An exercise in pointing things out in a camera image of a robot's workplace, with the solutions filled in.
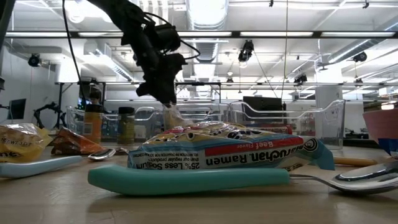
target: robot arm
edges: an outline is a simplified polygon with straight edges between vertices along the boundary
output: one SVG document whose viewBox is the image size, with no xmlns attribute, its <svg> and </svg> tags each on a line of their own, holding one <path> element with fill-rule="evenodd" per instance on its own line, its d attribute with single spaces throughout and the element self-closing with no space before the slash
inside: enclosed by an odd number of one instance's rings
<svg viewBox="0 0 398 224">
<path fill-rule="evenodd" d="M 136 90 L 137 95 L 150 94 L 164 105 L 175 103 L 175 76 L 187 64 L 181 54 L 166 54 L 180 47 L 175 26 L 168 22 L 156 26 L 148 13 L 128 0 L 88 1 L 107 13 L 124 34 L 121 44 L 129 44 L 134 51 L 146 81 Z"/>
</svg>

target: instant noodle bag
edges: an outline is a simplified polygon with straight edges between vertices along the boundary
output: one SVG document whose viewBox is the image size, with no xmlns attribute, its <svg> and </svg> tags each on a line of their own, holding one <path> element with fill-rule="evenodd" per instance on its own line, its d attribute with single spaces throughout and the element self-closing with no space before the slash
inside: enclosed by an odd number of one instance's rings
<svg viewBox="0 0 398 224">
<path fill-rule="evenodd" d="M 46 129 L 33 124 L 1 125 L 0 135 L 0 162 L 32 162 L 52 141 Z"/>
<path fill-rule="evenodd" d="M 295 136 L 207 121 L 177 126 L 130 151 L 135 169 L 217 169 L 277 167 L 294 170 L 306 164 L 333 170 L 332 153 L 311 136 Z"/>
</svg>

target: silver spoon head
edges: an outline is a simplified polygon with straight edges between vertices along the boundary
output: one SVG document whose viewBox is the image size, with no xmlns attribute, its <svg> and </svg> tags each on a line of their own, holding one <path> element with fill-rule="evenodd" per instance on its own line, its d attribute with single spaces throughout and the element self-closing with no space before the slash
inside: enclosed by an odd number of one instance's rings
<svg viewBox="0 0 398 224">
<path fill-rule="evenodd" d="M 88 156 L 92 161 L 103 161 L 112 157 L 116 153 L 115 149 L 105 149 L 100 152 L 92 153 Z"/>
<path fill-rule="evenodd" d="M 357 194 L 398 189 L 398 161 L 351 170 L 337 175 L 329 183 L 339 190 Z"/>
</svg>

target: table surface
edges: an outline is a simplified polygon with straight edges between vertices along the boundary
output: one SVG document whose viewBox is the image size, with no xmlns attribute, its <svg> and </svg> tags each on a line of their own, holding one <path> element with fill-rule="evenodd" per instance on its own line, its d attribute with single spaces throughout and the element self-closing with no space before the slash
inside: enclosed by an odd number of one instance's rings
<svg viewBox="0 0 398 224">
<path fill-rule="evenodd" d="M 377 149 L 345 147 L 336 156 L 385 162 Z M 42 159 L 50 157 L 45 150 Z M 87 171 L 104 164 L 125 166 L 127 156 L 103 162 L 84 160 L 25 179 L 0 179 L 0 223 L 397 223 L 398 190 L 365 197 L 347 196 L 321 183 L 297 180 L 290 185 L 220 190 L 167 197 L 127 197 L 94 187 Z M 331 179 L 355 169 L 314 166 L 293 173 Z"/>
</svg>

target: yellow bag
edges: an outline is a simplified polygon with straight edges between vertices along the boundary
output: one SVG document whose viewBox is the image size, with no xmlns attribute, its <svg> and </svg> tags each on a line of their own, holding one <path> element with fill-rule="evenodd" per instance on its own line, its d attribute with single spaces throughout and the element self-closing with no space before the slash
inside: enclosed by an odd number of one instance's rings
<svg viewBox="0 0 398 224">
<path fill-rule="evenodd" d="M 46 129 L 33 124 L 0 125 L 0 162 L 32 162 L 52 141 Z"/>
</svg>

